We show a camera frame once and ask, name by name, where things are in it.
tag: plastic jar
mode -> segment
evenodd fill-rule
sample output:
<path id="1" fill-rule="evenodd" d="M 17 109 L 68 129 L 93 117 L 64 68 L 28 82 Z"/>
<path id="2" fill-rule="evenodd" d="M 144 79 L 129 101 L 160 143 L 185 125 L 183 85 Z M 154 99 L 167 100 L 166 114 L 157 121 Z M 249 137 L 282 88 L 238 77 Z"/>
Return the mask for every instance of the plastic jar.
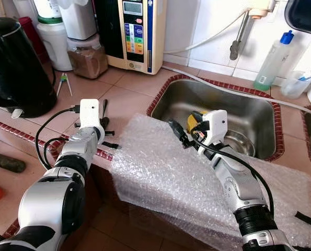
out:
<path id="1" fill-rule="evenodd" d="M 67 54 L 67 33 L 61 18 L 38 18 L 39 35 L 49 54 L 52 66 L 58 71 L 71 71 Z"/>
<path id="2" fill-rule="evenodd" d="M 84 41 L 68 38 L 67 44 L 75 74 L 93 79 L 108 69 L 107 56 L 98 34 Z"/>
<path id="3" fill-rule="evenodd" d="M 57 0 L 33 0 L 39 16 L 43 18 L 61 17 Z"/>

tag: cable connector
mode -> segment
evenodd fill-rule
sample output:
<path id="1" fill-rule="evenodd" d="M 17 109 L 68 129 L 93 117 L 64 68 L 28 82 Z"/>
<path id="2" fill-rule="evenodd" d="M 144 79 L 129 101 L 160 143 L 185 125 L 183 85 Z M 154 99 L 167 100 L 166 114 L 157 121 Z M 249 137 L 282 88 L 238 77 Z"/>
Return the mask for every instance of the cable connector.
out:
<path id="1" fill-rule="evenodd" d="M 80 105 L 75 105 L 71 108 L 71 111 L 75 112 L 75 113 L 80 113 Z"/>

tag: black cable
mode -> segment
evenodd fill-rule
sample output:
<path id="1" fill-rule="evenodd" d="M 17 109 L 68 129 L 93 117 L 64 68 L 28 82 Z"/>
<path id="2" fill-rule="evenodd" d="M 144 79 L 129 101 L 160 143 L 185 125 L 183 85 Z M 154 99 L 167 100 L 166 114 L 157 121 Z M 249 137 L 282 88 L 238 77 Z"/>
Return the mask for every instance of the black cable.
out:
<path id="1" fill-rule="evenodd" d="M 248 163 L 246 163 L 245 161 L 243 161 L 242 159 L 230 154 L 230 153 L 225 153 L 225 152 L 222 152 L 222 151 L 219 151 L 217 149 L 214 149 L 212 147 L 209 147 L 207 145 L 204 145 L 203 143 L 201 143 L 200 141 L 198 141 L 196 138 L 195 138 L 195 134 L 193 133 L 193 131 L 196 131 L 196 127 L 194 127 L 191 131 L 190 131 L 190 135 L 192 136 L 192 139 L 195 141 L 195 143 L 203 148 L 205 148 L 206 150 L 209 150 L 213 153 L 217 153 L 217 154 L 221 154 L 223 156 L 226 156 L 226 157 L 229 157 L 237 162 L 239 162 L 240 164 L 246 166 L 250 171 L 251 173 L 253 174 L 254 177 L 257 177 L 261 183 L 263 184 L 263 186 L 265 187 L 266 191 L 267 191 L 267 194 L 268 194 L 268 197 L 269 197 L 269 205 L 270 205 L 270 213 L 271 213 L 271 216 L 272 218 L 274 218 L 274 200 L 272 198 L 272 194 L 271 194 L 271 191 L 270 191 L 270 188 L 267 184 L 267 182 L 262 178 L 262 176 L 253 168 L 251 167 Z"/>
<path id="2" fill-rule="evenodd" d="M 56 81 L 56 75 L 55 75 L 55 69 L 52 67 L 52 74 L 53 74 L 53 81 L 52 81 L 52 86 L 55 86 L 55 81 Z"/>
<path id="3" fill-rule="evenodd" d="M 48 159 L 47 159 L 47 148 L 48 148 L 49 144 L 50 144 L 52 141 L 56 141 L 56 140 L 59 140 L 59 141 L 68 141 L 67 138 L 52 138 L 52 139 L 48 140 L 48 141 L 45 143 L 45 145 L 44 145 L 44 160 L 45 160 L 46 164 L 48 164 L 49 166 L 50 166 L 50 163 L 49 163 L 49 161 L 48 161 Z"/>
<path id="4" fill-rule="evenodd" d="M 54 119 L 56 116 L 64 113 L 64 112 L 67 112 L 67 111 L 74 111 L 74 108 L 68 108 L 68 109 L 64 109 L 62 111 L 59 111 L 57 112 L 56 114 L 54 114 L 52 117 L 50 117 L 40 128 L 39 130 L 37 131 L 37 134 L 36 134 L 36 139 L 35 139 L 35 145 L 36 145 L 36 151 L 37 151 L 37 155 L 38 155 L 38 159 L 40 161 L 40 164 L 43 165 L 43 167 L 45 167 L 46 170 L 48 169 L 51 169 L 51 166 L 46 164 L 44 162 L 44 159 L 42 158 L 41 154 L 40 154 L 40 150 L 39 150 L 39 134 L 40 132 L 45 128 L 45 126 L 51 122 L 52 119 Z"/>

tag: power cord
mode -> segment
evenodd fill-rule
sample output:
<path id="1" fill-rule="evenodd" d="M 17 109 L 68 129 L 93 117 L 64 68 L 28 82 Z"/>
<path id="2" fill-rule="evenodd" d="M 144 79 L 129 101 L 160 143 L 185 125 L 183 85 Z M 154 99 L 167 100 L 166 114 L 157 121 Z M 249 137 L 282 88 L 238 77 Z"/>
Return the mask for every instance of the power cord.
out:
<path id="1" fill-rule="evenodd" d="M 48 140 L 45 145 L 44 145 L 44 160 L 46 162 L 47 165 L 51 166 L 48 159 L 47 159 L 47 148 L 49 147 L 50 143 L 52 141 L 56 141 L 56 140 L 59 140 L 59 141 L 68 141 L 69 139 L 67 138 L 52 138 L 50 140 Z"/>
<path id="2" fill-rule="evenodd" d="M 267 191 L 267 194 L 268 194 L 268 198 L 269 198 L 269 207 L 270 207 L 270 214 L 272 216 L 272 218 L 274 218 L 274 200 L 273 200 L 273 197 L 272 197 L 272 193 L 271 193 L 271 190 L 267 184 L 267 182 L 264 180 L 264 178 L 253 168 L 251 167 L 248 163 L 246 163 L 245 161 L 243 161 L 242 159 L 230 154 L 230 153 L 225 153 L 225 152 L 222 152 L 220 150 L 217 150 L 211 146 L 207 146 L 207 145 L 204 145 L 203 143 L 201 143 L 200 141 L 198 141 L 198 137 L 199 135 L 197 133 L 194 133 L 194 131 L 199 131 L 197 129 L 197 127 L 194 127 L 191 131 L 190 131 L 190 135 L 192 137 L 192 139 L 195 141 L 195 143 L 203 148 L 205 148 L 206 150 L 209 150 L 213 153 L 217 153 L 217 154 L 221 154 L 223 156 L 226 156 L 228 158 L 231 158 L 237 162 L 239 162 L 240 164 L 244 165 L 245 167 L 247 167 L 251 173 L 253 174 L 253 176 L 255 178 L 258 178 L 261 183 L 263 184 L 264 188 L 266 189 Z"/>
<path id="3" fill-rule="evenodd" d="M 40 164 L 41 164 L 46 170 L 51 169 L 51 166 L 45 162 L 45 160 L 43 159 L 43 157 L 42 157 L 41 154 L 40 154 L 40 150 L 39 150 L 39 134 L 40 134 L 40 132 L 45 128 L 45 126 L 46 126 L 49 122 L 51 122 L 55 117 L 57 117 L 58 115 L 60 115 L 60 114 L 62 114 L 62 113 L 64 113 L 64 112 L 68 112 L 68 111 L 73 111 L 73 112 L 75 112 L 75 113 L 79 113 L 79 112 L 80 112 L 80 105 L 77 105 L 77 106 L 74 106 L 74 107 L 72 107 L 72 108 L 64 109 L 64 110 L 62 110 L 62 111 L 57 112 L 57 113 L 54 114 L 52 117 L 50 117 L 50 118 L 39 128 L 39 130 L 37 131 L 36 139 L 35 139 L 34 144 L 36 145 L 37 156 L 38 156 L 38 159 L 39 159 L 39 161 L 40 161 Z"/>

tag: black handle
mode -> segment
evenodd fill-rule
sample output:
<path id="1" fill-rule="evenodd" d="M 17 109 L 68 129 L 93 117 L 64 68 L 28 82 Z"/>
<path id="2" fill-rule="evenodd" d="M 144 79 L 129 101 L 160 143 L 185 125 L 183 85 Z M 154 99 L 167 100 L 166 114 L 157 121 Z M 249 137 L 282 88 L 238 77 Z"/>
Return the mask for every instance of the black handle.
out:
<path id="1" fill-rule="evenodd" d="M 25 170 L 25 162 L 0 154 L 0 167 L 14 173 L 21 173 Z"/>

